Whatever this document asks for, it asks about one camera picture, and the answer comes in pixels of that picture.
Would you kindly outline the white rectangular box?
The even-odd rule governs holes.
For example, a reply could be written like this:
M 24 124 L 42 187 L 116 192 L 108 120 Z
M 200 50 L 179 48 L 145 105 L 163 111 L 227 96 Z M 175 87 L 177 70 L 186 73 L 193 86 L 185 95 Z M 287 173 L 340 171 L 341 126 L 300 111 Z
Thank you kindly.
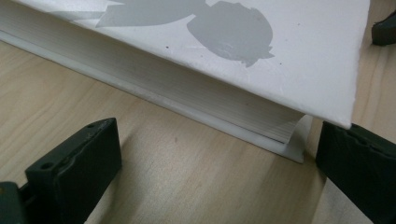
M 349 127 L 371 0 L 0 0 L 0 40 L 293 161 Z

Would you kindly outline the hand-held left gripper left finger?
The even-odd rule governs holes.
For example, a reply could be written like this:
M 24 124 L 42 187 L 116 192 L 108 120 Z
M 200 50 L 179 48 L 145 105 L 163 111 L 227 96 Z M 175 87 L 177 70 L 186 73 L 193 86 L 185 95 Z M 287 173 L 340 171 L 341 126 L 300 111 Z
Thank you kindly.
M 121 168 L 114 118 L 71 135 L 26 170 L 34 224 L 83 224 Z

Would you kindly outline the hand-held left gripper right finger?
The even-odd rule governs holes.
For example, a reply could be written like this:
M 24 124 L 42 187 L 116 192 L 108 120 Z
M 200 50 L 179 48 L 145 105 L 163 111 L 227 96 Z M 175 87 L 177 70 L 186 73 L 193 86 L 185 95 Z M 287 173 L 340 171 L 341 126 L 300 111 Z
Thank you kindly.
M 316 164 L 374 224 L 396 224 L 396 144 L 324 122 Z

